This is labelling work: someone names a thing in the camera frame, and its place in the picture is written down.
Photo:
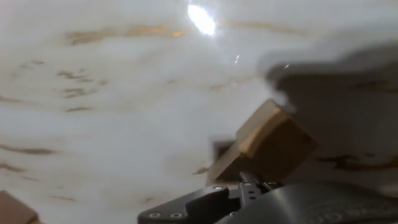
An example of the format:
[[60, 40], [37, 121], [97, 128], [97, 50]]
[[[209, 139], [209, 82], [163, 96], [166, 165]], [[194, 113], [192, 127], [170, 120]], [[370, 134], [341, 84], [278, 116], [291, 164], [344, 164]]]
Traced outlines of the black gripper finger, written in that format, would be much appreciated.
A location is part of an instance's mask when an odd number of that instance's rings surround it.
[[232, 187], [212, 185], [141, 212], [137, 224], [226, 223], [242, 208], [282, 186], [251, 172], [240, 172]]

